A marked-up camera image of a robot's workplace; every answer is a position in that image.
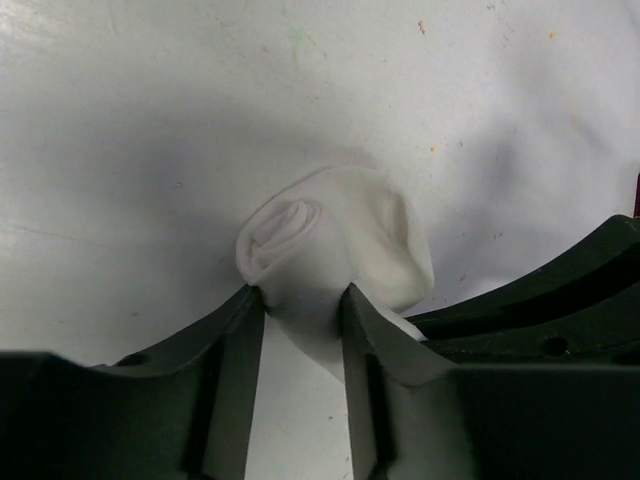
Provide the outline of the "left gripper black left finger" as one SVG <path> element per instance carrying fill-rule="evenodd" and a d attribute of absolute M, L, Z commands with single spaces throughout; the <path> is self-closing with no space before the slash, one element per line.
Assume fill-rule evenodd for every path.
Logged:
<path fill-rule="evenodd" d="M 243 478 L 264 316 L 247 286 L 114 365 L 3 352 L 2 477 Z"/>

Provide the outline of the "white sock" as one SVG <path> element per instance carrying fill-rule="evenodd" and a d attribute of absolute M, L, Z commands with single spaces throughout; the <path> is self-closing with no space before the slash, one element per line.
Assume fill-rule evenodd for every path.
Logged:
<path fill-rule="evenodd" d="M 236 266 L 307 357 L 344 379 L 339 304 L 355 285 L 415 340 L 402 313 L 434 288 L 430 251 L 407 194 L 370 168 L 335 166 L 291 185 L 240 230 Z"/>

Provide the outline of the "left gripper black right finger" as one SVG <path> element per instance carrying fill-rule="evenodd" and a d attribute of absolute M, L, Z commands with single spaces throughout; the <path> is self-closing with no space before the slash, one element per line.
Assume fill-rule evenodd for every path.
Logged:
<path fill-rule="evenodd" d="M 635 479 L 639 369 L 585 363 L 456 364 L 350 287 L 341 300 L 358 479 Z"/>

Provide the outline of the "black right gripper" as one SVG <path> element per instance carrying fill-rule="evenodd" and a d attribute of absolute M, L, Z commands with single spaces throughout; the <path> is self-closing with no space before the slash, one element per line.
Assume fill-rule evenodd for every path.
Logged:
<path fill-rule="evenodd" d="M 456 363 L 612 362 L 639 350 L 639 221 L 615 215 L 544 266 L 410 317 Z"/>

